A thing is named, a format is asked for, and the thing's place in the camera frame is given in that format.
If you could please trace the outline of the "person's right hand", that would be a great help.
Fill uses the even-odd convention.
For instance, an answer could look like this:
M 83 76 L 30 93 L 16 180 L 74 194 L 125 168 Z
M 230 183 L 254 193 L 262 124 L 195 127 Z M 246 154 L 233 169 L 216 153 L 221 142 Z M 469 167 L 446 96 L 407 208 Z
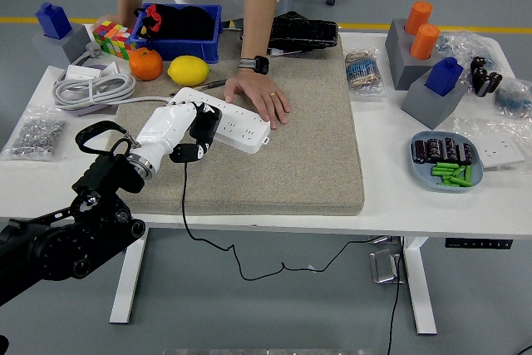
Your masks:
M 92 26 L 92 29 L 95 30 L 105 21 L 113 22 L 115 24 L 120 24 L 127 28 L 133 28 L 136 24 L 136 20 L 137 20 L 137 17 L 134 14 L 127 15 L 127 16 L 121 16 L 120 14 L 106 14 L 104 16 L 99 17 L 96 20 L 96 22 Z

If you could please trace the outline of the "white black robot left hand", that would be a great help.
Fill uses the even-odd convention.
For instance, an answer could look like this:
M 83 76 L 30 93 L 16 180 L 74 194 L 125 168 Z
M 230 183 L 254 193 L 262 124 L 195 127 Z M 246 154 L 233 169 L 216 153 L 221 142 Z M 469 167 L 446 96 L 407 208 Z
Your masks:
M 221 111 L 204 102 L 171 103 L 157 108 L 137 136 L 130 158 L 149 171 L 160 168 L 165 155 L 176 163 L 199 160 L 211 147 Z

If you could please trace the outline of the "person's left hand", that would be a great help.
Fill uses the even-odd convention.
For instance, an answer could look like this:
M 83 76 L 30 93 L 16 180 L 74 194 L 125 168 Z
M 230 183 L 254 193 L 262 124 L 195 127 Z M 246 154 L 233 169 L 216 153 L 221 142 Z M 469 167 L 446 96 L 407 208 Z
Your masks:
M 252 72 L 239 70 L 224 85 L 224 100 L 232 103 L 236 94 L 244 94 L 253 104 L 263 121 L 276 129 L 278 124 L 288 123 L 290 104 L 285 94 L 272 78 Z

